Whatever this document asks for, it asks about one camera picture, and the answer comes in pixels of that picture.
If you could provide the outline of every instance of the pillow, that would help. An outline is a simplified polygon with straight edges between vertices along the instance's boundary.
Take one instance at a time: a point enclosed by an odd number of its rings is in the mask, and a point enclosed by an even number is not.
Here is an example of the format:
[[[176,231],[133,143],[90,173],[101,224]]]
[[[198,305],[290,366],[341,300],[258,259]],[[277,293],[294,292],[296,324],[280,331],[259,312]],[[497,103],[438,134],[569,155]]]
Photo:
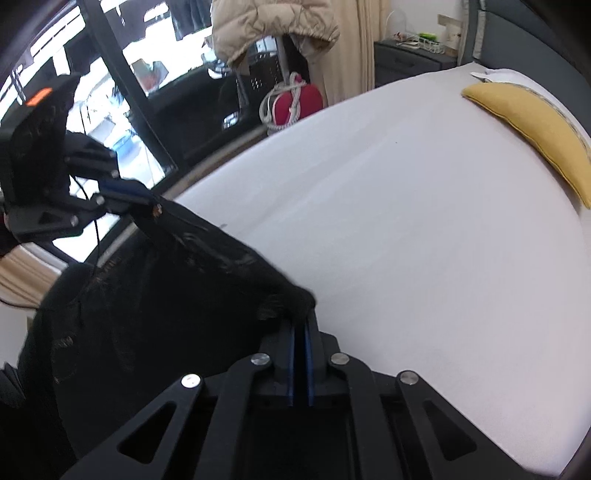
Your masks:
[[[558,108],[558,110],[560,110],[564,116],[571,121],[581,137],[584,138],[584,140],[587,142],[587,145],[591,148],[591,137],[585,128],[579,123],[577,118],[570,112],[570,110],[566,108],[564,104],[548,90],[542,87],[539,83],[533,81],[527,75],[511,69],[485,69],[484,73],[472,72],[472,76],[477,79],[484,80],[485,82],[512,83],[513,85],[521,85],[540,94],[556,108]]]
[[[553,103],[511,83],[477,83],[466,87],[462,95],[515,128],[591,209],[591,149]]]

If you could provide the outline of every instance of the orange label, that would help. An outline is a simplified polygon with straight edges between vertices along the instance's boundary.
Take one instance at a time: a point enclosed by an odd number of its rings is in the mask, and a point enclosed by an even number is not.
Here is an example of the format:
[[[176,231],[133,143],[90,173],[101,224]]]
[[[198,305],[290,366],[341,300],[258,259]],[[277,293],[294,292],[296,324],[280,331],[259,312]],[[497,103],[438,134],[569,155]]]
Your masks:
[[[35,95],[33,95],[31,97],[31,99],[27,103],[25,103],[25,105],[26,106],[37,106],[51,92],[53,92],[53,88],[49,88],[49,87],[42,88]]]

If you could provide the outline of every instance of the white bed sheet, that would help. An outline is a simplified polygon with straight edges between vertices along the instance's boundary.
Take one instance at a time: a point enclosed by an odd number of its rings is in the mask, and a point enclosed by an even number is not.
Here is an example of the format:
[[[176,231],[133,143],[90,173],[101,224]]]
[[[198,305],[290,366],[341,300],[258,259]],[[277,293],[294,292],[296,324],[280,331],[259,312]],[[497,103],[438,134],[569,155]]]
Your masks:
[[[461,98],[475,64],[299,122],[180,203],[315,294],[372,369],[413,369],[524,467],[559,473],[591,424],[579,217],[538,154]]]

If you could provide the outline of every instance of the nightstand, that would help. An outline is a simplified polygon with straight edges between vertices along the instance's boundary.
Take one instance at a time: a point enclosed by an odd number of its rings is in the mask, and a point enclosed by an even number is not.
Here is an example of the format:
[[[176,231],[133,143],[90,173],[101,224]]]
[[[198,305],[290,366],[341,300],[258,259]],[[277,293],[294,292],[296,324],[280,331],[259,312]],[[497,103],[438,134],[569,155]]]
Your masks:
[[[395,40],[374,43],[375,86],[396,82],[422,73],[438,72],[457,66],[457,59],[419,48],[413,50]]]

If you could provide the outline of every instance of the wall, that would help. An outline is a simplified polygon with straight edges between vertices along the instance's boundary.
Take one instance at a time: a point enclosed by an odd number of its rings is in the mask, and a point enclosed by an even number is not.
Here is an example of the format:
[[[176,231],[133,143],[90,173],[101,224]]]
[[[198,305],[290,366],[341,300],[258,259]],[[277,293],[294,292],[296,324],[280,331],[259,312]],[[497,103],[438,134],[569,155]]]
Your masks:
[[[437,24],[437,14],[462,20],[462,0],[391,0],[392,8],[401,9],[407,17],[407,30],[441,36],[445,27]],[[389,31],[395,22],[388,22]]]
[[[4,362],[16,366],[27,335],[27,311],[0,304],[0,368]]]

